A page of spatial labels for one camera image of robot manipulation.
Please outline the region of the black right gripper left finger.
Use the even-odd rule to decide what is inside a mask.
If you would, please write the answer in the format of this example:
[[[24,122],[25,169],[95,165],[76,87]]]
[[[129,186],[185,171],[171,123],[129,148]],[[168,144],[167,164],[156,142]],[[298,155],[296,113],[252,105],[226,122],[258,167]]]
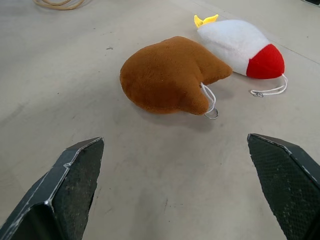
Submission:
[[[104,146],[95,137],[66,148],[0,227],[0,240],[82,240]]]

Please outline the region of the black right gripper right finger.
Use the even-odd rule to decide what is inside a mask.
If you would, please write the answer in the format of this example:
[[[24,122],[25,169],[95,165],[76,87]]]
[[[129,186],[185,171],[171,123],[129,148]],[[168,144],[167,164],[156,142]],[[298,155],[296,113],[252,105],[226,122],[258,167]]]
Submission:
[[[320,240],[320,165],[300,146],[250,133],[247,143],[265,199],[287,240]]]

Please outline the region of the white and red plush toy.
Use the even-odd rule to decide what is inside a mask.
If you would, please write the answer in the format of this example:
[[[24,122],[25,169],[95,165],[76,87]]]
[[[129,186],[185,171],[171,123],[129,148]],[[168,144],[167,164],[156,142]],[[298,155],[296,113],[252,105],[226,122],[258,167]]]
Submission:
[[[285,60],[278,48],[253,24],[239,19],[218,21],[219,15],[193,21],[203,45],[235,73],[258,80],[282,77],[284,84],[268,90],[251,90],[255,97],[279,95],[288,87]]]

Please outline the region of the brown plush toy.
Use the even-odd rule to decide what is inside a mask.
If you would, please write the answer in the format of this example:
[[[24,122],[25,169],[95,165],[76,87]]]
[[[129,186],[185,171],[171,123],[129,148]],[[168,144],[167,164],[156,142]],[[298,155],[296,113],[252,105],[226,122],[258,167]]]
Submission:
[[[123,64],[119,79],[128,99],[147,112],[186,112],[213,119],[217,99],[208,85],[232,72],[201,44],[175,36],[134,53]]]

